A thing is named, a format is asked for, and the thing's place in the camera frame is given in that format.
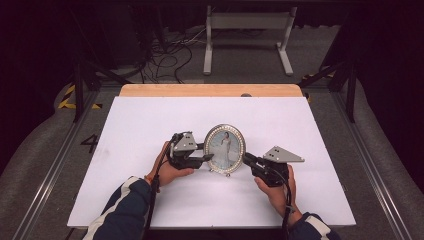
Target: person's right hand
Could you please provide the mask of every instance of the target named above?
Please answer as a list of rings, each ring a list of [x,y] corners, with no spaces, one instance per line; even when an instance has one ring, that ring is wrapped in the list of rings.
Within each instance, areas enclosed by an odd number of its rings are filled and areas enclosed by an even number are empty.
[[[291,165],[287,165],[289,169],[289,187],[291,191],[291,206],[294,208],[294,212],[290,215],[288,220],[288,227],[293,226],[297,220],[302,217],[302,213],[299,211],[296,205],[296,180],[294,179],[293,167]],[[258,185],[258,188],[264,192],[269,199],[271,205],[275,208],[275,210],[280,214],[282,218],[284,218],[284,214],[286,212],[286,194],[287,191],[285,186],[281,187],[268,187],[266,183],[259,177],[255,177],[255,182]]]
[[[296,197],[296,183],[294,180],[292,166],[288,165],[288,169],[289,186],[292,192],[292,203],[294,203]],[[281,217],[284,217],[284,213],[286,211],[286,186],[283,185],[280,187],[268,187],[268,185],[266,185],[266,183],[259,177],[255,177],[255,182],[258,185],[258,188],[268,196],[269,202],[275,208],[278,214],[280,214]]]

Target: wrist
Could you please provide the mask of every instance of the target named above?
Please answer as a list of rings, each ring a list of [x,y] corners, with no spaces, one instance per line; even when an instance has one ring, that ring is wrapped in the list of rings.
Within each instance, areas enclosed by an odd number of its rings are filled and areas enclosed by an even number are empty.
[[[144,175],[144,181],[146,181],[147,184],[149,184],[151,186],[152,185],[152,181],[153,181],[153,177],[151,177],[150,174]]]
[[[294,211],[289,215],[289,219],[287,222],[287,227],[289,229],[292,228],[293,225],[295,225],[296,222],[299,221],[299,219],[301,219],[303,216],[303,214],[297,208],[296,204],[293,204],[292,207]]]

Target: person's left hand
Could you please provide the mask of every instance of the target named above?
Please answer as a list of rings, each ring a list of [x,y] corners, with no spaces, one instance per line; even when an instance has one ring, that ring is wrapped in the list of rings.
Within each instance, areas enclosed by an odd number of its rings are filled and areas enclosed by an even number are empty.
[[[184,177],[194,173],[194,169],[192,168],[178,170],[174,168],[173,166],[171,166],[171,164],[169,164],[168,157],[166,156],[166,153],[165,153],[167,145],[168,145],[168,142],[165,142],[162,147],[162,151],[159,153],[159,155],[156,158],[152,171],[147,175],[148,178],[153,179],[156,173],[156,169],[159,166],[160,159],[162,155],[164,155],[164,158],[162,161],[163,162],[162,167],[160,167],[159,169],[159,183],[161,187],[171,183],[172,181],[174,181],[174,179],[178,177]]]

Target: person's hand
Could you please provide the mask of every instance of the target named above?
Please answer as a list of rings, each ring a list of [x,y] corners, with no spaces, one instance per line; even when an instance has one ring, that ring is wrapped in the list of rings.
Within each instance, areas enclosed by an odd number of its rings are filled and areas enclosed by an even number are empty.
[[[168,162],[168,158],[165,153],[167,145],[168,145],[168,142],[165,142],[162,147],[162,151],[159,153],[159,155],[156,158],[152,171],[147,175],[148,179],[153,179],[156,173],[156,169],[159,166],[159,162],[162,158],[162,155],[164,155],[164,158],[162,161],[163,162],[162,167],[160,167],[159,169],[159,183],[161,187],[171,183],[172,181],[174,181],[174,179],[178,177],[184,177],[194,172],[194,169],[191,169],[191,168],[178,170],[174,168],[173,166],[171,166]]]
[[[291,192],[291,206],[294,208],[294,213],[289,217],[288,226],[291,227],[297,220],[302,217],[302,213],[299,211],[296,205],[296,180],[294,179],[294,171],[291,165],[287,165],[289,169],[289,187]],[[286,211],[286,187],[283,185],[281,187],[270,188],[266,183],[259,177],[255,177],[255,182],[258,185],[258,188],[264,192],[269,199],[271,205],[275,210],[284,218]]]

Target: black curtain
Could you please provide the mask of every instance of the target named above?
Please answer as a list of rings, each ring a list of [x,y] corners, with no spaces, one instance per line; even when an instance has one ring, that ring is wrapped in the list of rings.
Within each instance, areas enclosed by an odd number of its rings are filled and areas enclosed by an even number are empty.
[[[323,62],[330,66],[355,59],[357,77],[371,109],[422,192],[423,23],[422,8],[415,2],[357,8],[349,14]]]
[[[72,64],[57,23],[36,2],[0,5],[0,174],[25,137],[54,112]]]

